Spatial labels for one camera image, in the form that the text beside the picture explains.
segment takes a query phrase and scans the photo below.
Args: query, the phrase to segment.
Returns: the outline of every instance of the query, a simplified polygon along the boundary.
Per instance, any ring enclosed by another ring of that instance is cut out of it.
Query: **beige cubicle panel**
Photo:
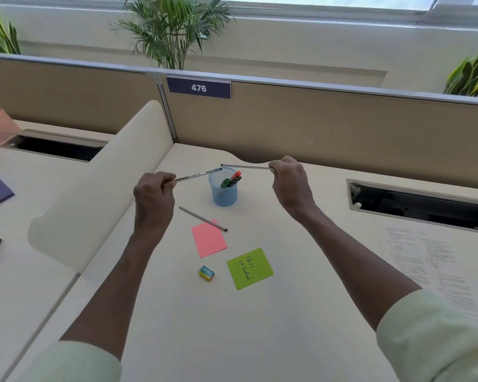
[[[0,108],[13,119],[116,134],[147,102],[161,103],[152,73],[39,59],[0,58]]]
[[[220,99],[161,80],[180,143],[478,188],[478,105],[236,81]]]

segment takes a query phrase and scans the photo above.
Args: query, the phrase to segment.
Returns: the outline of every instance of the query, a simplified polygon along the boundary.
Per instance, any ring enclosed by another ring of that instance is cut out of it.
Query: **number sign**
[[[213,98],[231,98],[229,81],[189,79],[179,76],[167,76],[168,89],[178,94],[210,96]]]

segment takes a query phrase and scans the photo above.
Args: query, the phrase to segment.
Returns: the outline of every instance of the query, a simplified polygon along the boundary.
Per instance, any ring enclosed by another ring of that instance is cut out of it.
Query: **person's hand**
[[[173,188],[176,185],[173,173],[145,173],[134,187],[136,215],[134,235],[163,234],[174,214],[175,199]]]
[[[269,167],[274,173],[274,193],[295,220],[299,221],[317,207],[306,172],[298,161],[286,155],[281,160],[269,162]]]

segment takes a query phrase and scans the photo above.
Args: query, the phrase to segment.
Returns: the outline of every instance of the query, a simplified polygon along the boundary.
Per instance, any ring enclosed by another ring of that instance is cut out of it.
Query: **green marker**
[[[225,188],[225,187],[227,187],[227,185],[228,185],[229,183],[230,183],[230,179],[229,179],[229,178],[225,178],[225,179],[223,180],[223,182],[221,183],[220,186],[221,186],[222,188]]]

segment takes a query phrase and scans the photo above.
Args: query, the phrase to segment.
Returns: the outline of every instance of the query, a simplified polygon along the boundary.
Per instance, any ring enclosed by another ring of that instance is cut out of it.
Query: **person's left hand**
[[[173,173],[143,174],[133,190],[136,201],[134,235],[165,232],[174,214],[173,188],[176,184]]]

